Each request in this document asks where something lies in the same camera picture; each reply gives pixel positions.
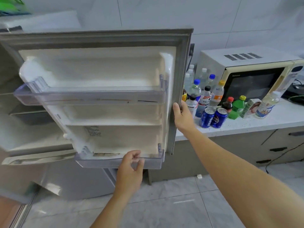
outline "yellow bottle cap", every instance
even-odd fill
[[[226,82],[225,82],[224,80],[220,80],[220,81],[219,81],[219,85],[220,85],[220,86],[224,86],[225,83],[226,83]]]
[[[240,96],[240,100],[245,101],[245,100],[246,100],[246,97],[245,97],[244,95],[241,95],[241,96]]]

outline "red bottle cap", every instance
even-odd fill
[[[228,97],[227,101],[233,102],[234,98],[233,97]]]

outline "open refrigerator door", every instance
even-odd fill
[[[0,36],[22,64],[14,95],[42,105],[86,168],[117,168],[141,150],[146,169],[173,153],[192,29]]]

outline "green object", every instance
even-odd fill
[[[237,119],[239,117],[240,113],[245,107],[245,100],[246,97],[244,95],[241,95],[239,100],[236,100],[232,103],[232,111],[228,115],[228,118]]]
[[[30,14],[22,0],[0,0],[0,16]]]

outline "blue soda can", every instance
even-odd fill
[[[215,110],[213,108],[206,108],[203,111],[203,115],[200,120],[200,126],[203,128],[209,128],[214,117],[214,113]]]
[[[224,108],[218,108],[215,112],[215,116],[212,119],[211,126],[214,128],[221,128],[227,117],[228,111]]]

